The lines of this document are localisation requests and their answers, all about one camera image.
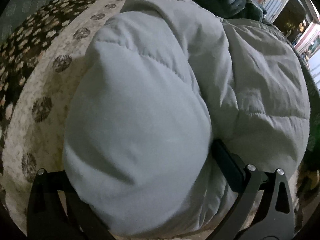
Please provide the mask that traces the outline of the light grey padded jacket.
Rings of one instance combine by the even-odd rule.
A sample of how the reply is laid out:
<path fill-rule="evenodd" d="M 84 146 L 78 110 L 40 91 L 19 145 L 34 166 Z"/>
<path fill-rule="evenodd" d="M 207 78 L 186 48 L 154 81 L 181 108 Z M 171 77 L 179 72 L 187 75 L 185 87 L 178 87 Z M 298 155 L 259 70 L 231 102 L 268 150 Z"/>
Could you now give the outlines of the light grey padded jacket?
<path fill-rule="evenodd" d="M 63 165 L 115 235 L 175 237 L 214 226 L 235 200 L 214 139 L 291 178 L 307 148 L 299 59 L 276 29 L 224 20 L 192 0 L 126 0 L 86 51 Z"/>

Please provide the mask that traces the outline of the patterned brown beige bedspread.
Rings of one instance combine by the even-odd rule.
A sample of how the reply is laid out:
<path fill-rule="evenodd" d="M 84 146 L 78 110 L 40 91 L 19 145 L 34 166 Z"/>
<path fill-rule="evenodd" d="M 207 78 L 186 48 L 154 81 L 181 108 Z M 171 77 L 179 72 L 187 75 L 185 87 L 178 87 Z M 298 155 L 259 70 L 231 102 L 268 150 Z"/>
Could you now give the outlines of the patterned brown beige bedspread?
<path fill-rule="evenodd" d="M 1 46 L 1 236 L 27 233 L 38 168 L 62 168 L 63 130 L 84 54 L 125 0 L 54 0 Z"/>

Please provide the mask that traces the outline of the white low cabinet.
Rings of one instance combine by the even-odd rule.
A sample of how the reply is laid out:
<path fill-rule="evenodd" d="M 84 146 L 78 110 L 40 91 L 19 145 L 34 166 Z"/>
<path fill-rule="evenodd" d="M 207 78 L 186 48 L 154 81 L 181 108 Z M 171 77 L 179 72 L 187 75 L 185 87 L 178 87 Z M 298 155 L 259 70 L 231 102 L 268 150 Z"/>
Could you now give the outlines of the white low cabinet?
<path fill-rule="evenodd" d="M 309 72 L 317 86 L 320 88 L 320 54 L 319 51 L 313 55 L 308 61 Z"/>

